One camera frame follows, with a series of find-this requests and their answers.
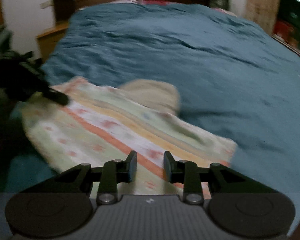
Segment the colourful patterned children's garment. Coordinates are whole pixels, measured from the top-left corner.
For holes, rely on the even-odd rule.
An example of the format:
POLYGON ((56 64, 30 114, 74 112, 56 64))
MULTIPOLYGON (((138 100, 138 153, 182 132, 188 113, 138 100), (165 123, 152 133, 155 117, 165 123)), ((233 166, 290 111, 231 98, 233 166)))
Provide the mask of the colourful patterned children's garment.
POLYGON ((177 93, 166 83, 138 80, 118 89, 76 77, 56 89, 69 103, 62 107, 35 94, 21 111, 26 136, 58 172, 81 163, 100 167, 137 152, 136 178, 119 186, 121 194, 181 194, 181 184, 166 181, 166 151, 201 167, 229 166, 237 147, 180 120, 177 93))

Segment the wooden bedside table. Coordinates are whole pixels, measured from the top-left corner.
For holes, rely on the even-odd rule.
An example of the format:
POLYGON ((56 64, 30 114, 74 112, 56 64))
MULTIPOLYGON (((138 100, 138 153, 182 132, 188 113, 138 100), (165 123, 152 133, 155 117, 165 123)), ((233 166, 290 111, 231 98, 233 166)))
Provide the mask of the wooden bedside table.
POLYGON ((37 36, 37 43, 41 59, 45 62, 54 51, 57 43, 64 37, 68 29, 68 22, 63 22, 55 27, 46 29, 37 36))

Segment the teal bed blanket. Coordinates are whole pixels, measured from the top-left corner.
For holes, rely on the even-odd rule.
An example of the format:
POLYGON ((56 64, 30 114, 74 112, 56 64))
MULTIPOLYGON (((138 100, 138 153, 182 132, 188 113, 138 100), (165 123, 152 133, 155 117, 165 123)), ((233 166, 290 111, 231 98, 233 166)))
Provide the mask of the teal bed blanket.
POLYGON ((236 143, 226 167, 278 193, 210 196, 202 182, 204 202, 189 204, 183 189, 121 194, 119 183, 118 201, 97 205, 98 182, 89 197, 18 192, 6 208, 15 238, 288 239, 298 227, 300 57, 258 25, 196 4, 96 5, 70 18, 42 69, 55 90, 76 77, 171 85, 180 120, 236 143))

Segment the beige left curtain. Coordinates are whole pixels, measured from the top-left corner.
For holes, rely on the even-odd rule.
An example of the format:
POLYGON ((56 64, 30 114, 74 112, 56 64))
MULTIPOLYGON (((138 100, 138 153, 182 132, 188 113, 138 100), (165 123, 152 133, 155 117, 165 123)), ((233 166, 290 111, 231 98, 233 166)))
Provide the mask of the beige left curtain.
POLYGON ((280 0, 247 0, 244 18, 258 24, 272 35, 280 0))

